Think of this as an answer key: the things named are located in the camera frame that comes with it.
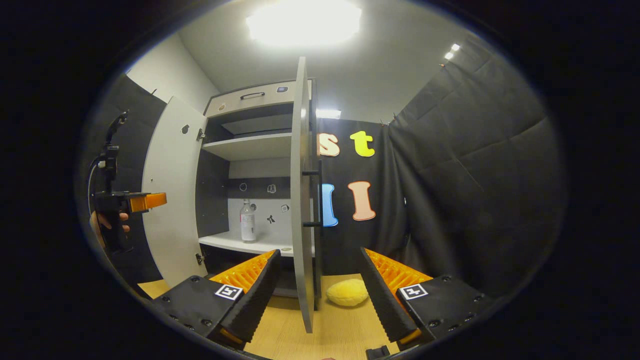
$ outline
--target clear bottle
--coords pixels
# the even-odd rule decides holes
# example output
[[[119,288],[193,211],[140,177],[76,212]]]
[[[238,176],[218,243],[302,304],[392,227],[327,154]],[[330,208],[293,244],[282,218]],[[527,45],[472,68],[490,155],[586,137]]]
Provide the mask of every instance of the clear bottle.
[[[243,199],[243,203],[240,209],[240,237],[243,241],[255,241],[255,215],[249,199]]]

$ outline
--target hand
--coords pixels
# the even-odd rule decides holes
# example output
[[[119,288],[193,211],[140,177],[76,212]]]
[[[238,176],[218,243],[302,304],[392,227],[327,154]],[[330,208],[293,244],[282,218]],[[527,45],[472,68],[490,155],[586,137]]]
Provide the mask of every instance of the hand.
[[[129,219],[129,216],[128,214],[120,213],[120,219],[122,221],[126,221]],[[93,229],[93,232],[95,233],[95,235],[98,237],[98,242],[100,243],[100,246],[104,249],[104,239],[102,238],[102,233],[100,232],[99,224],[104,225],[107,229],[111,229],[111,224],[109,224],[109,222],[104,217],[104,215],[101,213],[98,213],[96,215],[96,212],[94,211],[93,213],[91,213],[91,228]],[[124,230],[125,233],[128,233],[129,230],[131,230],[131,228],[128,225],[123,225],[122,229]]]

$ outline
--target cabinet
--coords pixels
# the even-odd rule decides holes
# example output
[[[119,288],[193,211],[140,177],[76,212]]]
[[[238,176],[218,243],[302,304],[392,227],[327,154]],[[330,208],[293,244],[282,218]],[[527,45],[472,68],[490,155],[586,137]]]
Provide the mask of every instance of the cabinet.
[[[315,89],[300,58],[294,81],[214,96],[204,114],[171,98],[151,139],[142,186],[167,193],[167,204],[143,214],[143,222],[170,286],[280,249],[275,294],[298,298],[311,332],[322,272],[321,228],[309,227],[320,222],[321,205]],[[253,243],[240,237],[243,198],[256,204]]]

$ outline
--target yellow cushion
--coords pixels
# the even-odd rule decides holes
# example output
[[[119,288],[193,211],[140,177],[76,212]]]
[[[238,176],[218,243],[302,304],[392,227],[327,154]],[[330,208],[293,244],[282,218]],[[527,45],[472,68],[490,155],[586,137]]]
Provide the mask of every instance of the yellow cushion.
[[[349,279],[336,282],[331,285],[326,296],[332,302],[342,306],[356,306],[369,297],[364,281],[360,279]]]

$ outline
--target orange letter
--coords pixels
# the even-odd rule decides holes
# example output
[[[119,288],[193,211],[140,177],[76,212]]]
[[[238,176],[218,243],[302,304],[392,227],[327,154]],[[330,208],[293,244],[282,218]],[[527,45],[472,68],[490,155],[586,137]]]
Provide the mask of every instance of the orange letter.
[[[320,155],[336,156],[340,154],[338,146],[338,138],[333,134],[321,133],[318,135],[318,144],[320,146]]]
[[[356,181],[348,184],[347,187],[353,192],[353,202],[356,204],[356,213],[353,214],[353,220],[363,221],[376,217],[376,212],[371,209],[369,192],[367,191],[371,184],[368,181]]]
[[[367,133],[365,133],[364,131],[358,131],[355,134],[351,134],[349,138],[352,139],[355,143],[356,152],[358,153],[358,155],[368,158],[369,156],[373,156],[373,154],[376,153],[374,149],[370,149],[367,146],[367,142],[372,142],[373,137],[367,136]]]

